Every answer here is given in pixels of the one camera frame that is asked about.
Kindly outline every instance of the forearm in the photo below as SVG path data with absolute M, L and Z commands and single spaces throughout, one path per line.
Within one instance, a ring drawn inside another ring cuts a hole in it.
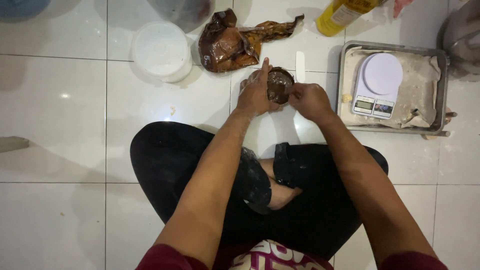
M 401 251 L 435 256 L 387 175 L 340 118 L 335 115 L 319 127 L 359 212 L 377 263 Z
M 204 151 L 155 244 L 168 244 L 213 265 L 243 138 L 252 118 L 251 113 L 242 111 L 230 115 Z

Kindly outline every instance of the white plastic container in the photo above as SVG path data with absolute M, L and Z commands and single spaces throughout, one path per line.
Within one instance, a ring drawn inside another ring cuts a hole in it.
M 142 26 L 133 37 L 132 54 L 142 71 L 162 82 L 179 82 L 192 70 L 192 54 L 185 33 L 170 22 Z

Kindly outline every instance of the bare foot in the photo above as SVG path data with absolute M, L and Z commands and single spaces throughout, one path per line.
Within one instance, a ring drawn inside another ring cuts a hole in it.
M 279 210 L 287 203 L 289 203 L 293 198 L 302 193 L 302 189 L 296 187 L 295 189 L 289 188 L 284 185 L 279 185 L 275 182 L 275 174 L 273 172 L 273 161 L 274 159 L 268 160 L 258 160 L 261 167 L 265 170 L 270 180 L 270 189 L 272 190 L 272 198 L 270 199 L 270 204 L 268 207 L 271 210 Z

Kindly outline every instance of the chocolate paste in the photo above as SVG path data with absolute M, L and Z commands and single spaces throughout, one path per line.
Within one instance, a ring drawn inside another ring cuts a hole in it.
M 239 28 L 232 9 L 216 12 L 198 41 L 202 66 L 208 71 L 221 73 L 256 65 L 262 42 L 291 36 L 304 17 L 303 14 L 297 16 L 291 23 L 266 21 L 256 27 Z
M 274 67 L 268 73 L 267 97 L 268 100 L 283 105 L 288 102 L 288 87 L 295 83 L 293 76 L 286 69 Z

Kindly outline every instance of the bottle label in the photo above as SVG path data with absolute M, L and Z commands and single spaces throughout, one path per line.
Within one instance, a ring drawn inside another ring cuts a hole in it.
M 362 16 L 362 13 L 353 11 L 346 7 L 345 5 L 341 5 L 330 17 L 330 20 L 336 25 L 347 26 L 351 24 L 353 21 L 358 19 Z

